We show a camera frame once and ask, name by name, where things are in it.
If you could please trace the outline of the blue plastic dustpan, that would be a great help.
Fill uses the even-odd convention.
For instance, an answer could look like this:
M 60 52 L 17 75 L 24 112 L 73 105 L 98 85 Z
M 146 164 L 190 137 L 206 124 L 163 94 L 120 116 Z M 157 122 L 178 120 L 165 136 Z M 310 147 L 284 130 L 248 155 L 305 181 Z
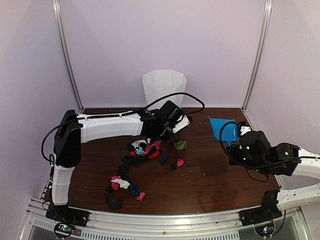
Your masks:
M 238 125 L 235 119 L 209 118 L 213 137 L 219 143 L 222 141 L 227 146 L 240 139 Z

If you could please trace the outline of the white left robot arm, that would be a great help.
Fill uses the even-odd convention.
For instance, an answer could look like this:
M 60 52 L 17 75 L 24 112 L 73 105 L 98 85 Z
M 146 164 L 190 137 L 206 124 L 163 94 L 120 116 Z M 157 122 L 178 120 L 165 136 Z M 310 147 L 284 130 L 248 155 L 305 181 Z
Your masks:
M 71 177 L 81 161 L 82 144 L 122 136 L 160 138 L 171 143 L 191 121 L 175 103 L 168 100 L 160 109 L 129 110 L 111 114 L 76 114 L 68 110 L 57 127 L 53 146 L 52 213 L 61 222 L 72 218 L 68 204 Z

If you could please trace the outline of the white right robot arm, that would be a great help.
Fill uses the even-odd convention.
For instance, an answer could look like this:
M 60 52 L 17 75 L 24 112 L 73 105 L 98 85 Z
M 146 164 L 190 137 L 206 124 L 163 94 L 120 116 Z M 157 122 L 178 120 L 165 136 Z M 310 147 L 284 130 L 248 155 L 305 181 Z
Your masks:
M 238 144 L 222 148 L 230 165 L 254 170 L 266 177 L 305 176 L 320 178 L 320 156 L 297 145 L 282 142 L 271 146 L 265 133 L 259 131 L 242 131 Z M 318 204 L 320 202 L 320 185 L 314 184 L 291 190 L 267 191 L 261 206 L 256 210 L 259 220 L 268 220 L 275 212 L 289 208 Z

